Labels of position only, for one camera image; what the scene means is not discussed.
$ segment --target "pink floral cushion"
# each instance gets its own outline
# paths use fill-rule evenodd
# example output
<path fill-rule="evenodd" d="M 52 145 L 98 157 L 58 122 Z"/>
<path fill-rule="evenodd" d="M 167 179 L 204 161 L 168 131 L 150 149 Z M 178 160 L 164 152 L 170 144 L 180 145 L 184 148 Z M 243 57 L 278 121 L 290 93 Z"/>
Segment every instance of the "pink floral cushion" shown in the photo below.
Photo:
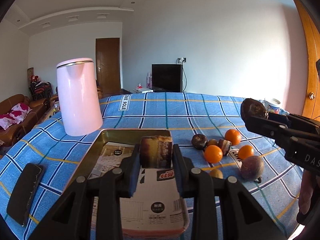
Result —
<path fill-rule="evenodd" d="M 17 121 L 17 123 L 21 123 L 25 117 L 27 116 L 27 113 L 22 111 L 11 111 L 9 115 Z"/>
<path fill-rule="evenodd" d="M 7 130 L 9 126 L 16 124 L 17 121 L 12 118 L 9 114 L 0 114 L 0 126 Z"/>
<path fill-rule="evenodd" d="M 12 111 L 21 111 L 21 112 L 26 113 L 26 115 L 27 115 L 31 111 L 31 108 L 24 103 L 18 103 L 13 108 L 11 108 L 11 110 Z"/>

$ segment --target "black circle logo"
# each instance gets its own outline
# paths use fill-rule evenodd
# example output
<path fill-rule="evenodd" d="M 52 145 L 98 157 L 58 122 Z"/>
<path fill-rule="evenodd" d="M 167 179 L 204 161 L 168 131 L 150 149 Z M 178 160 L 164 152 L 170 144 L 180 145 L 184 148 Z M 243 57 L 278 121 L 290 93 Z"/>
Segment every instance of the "black circle logo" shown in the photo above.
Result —
<path fill-rule="evenodd" d="M 114 154 L 115 156 L 119 156 L 119 155 L 122 154 L 122 151 L 119 150 L 119 149 L 117 149 L 117 150 L 115 150 L 115 151 L 113 152 L 113 154 Z"/>
<path fill-rule="evenodd" d="M 164 204 L 161 202 L 154 202 L 151 205 L 151 210 L 154 213 L 161 213 L 164 210 Z"/>

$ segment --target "blue plaid bedsheet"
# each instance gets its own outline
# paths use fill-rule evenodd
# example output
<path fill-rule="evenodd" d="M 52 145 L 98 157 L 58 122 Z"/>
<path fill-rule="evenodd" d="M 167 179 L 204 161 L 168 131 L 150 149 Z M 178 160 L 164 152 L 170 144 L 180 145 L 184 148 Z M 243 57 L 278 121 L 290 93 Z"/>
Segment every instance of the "blue plaid bedsheet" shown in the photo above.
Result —
<path fill-rule="evenodd" d="M 210 96 L 193 93 L 132 94 L 127 111 L 119 110 L 122 96 L 100 100 L 104 128 L 160 128 L 171 131 L 174 143 L 182 154 L 197 167 L 210 171 L 218 167 L 224 178 L 230 175 L 243 181 L 235 161 L 223 157 L 220 163 L 209 164 L 202 151 L 191 146 L 194 134 L 208 138 L 222 138 L 228 129 L 242 134 L 237 148 L 249 144 L 255 155 L 262 155 L 265 168 L 262 183 L 244 182 L 245 187 L 266 210 L 287 237 L 297 226 L 298 197 L 302 171 L 284 159 L 284 150 L 273 140 L 249 132 L 239 117 L 243 98 Z M 38 125 L 20 140 L 0 161 L 0 213 L 18 239 L 28 239 L 48 209 L 61 195 L 70 176 L 99 134 L 99 130 L 80 137 L 66 135 L 61 114 Z M 33 200 L 26 227 L 21 227 L 6 214 L 13 187 L 27 163 L 45 166 L 45 173 Z M 178 239 L 190 239 L 193 199 L 187 199 L 190 226 Z M 218 220 L 220 203 L 216 199 Z M 222 239 L 222 226 L 219 225 Z"/>

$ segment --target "human hand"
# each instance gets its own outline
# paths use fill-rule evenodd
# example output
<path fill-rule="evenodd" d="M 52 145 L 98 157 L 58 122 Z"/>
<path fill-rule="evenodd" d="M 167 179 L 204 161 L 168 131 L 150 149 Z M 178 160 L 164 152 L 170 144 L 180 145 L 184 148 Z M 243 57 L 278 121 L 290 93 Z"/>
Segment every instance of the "human hand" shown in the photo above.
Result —
<path fill-rule="evenodd" d="M 299 195 L 299 212 L 306 214 L 309 211 L 311 197 L 316 183 L 320 187 L 320 177 L 314 176 L 310 171 L 304 170 Z"/>

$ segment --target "door handle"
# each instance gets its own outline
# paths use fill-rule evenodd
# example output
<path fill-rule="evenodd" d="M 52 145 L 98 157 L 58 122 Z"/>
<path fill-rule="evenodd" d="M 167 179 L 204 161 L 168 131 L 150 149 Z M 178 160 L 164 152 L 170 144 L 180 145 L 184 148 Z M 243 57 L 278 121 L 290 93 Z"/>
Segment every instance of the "door handle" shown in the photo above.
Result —
<path fill-rule="evenodd" d="M 310 92 L 309 98 L 310 98 L 311 100 L 315 100 L 316 95 L 314 94 L 314 92 Z"/>

